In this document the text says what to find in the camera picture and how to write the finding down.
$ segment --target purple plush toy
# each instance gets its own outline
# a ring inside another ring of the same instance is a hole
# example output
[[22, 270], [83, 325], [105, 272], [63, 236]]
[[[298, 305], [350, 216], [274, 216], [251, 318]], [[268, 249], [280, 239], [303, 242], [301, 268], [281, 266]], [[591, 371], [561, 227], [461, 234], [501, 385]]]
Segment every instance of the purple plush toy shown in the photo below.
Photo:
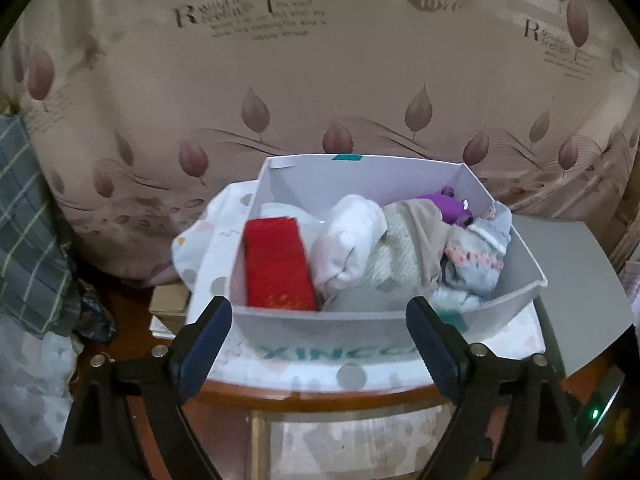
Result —
[[473, 215], [467, 209], [466, 200], [459, 202], [453, 198], [453, 194], [453, 189], [445, 187], [439, 194], [420, 195], [418, 198], [431, 200], [442, 213], [443, 222], [466, 227], [474, 220]]

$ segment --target open storage box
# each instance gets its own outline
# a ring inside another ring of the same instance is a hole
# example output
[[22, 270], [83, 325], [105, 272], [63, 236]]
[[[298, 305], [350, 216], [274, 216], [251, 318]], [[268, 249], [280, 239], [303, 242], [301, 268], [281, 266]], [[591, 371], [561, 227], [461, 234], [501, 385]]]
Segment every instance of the open storage box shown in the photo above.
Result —
[[[323, 220], [347, 194], [383, 206], [396, 200], [438, 193], [452, 187], [467, 200], [475, 217], [492, 197], [465, 164], [377, 155], [291, 155], [268, 158], [258, 178], [247, 219], [259, 218], [268, 202], [298, 206]], [[502, 329], [546, 286], [546, 277], [528, 247], [511, 228], [511, 243], [491, 300], [462, 315], [463, 336], [473, 342]], [[407, 358], [414, 343], [404, 312], [295, 312], [246, 306], [244, 245], [236, 253], [225, 296], [233, 306], [234, 325], [246, 341], [280, 358], [378, 362]]]

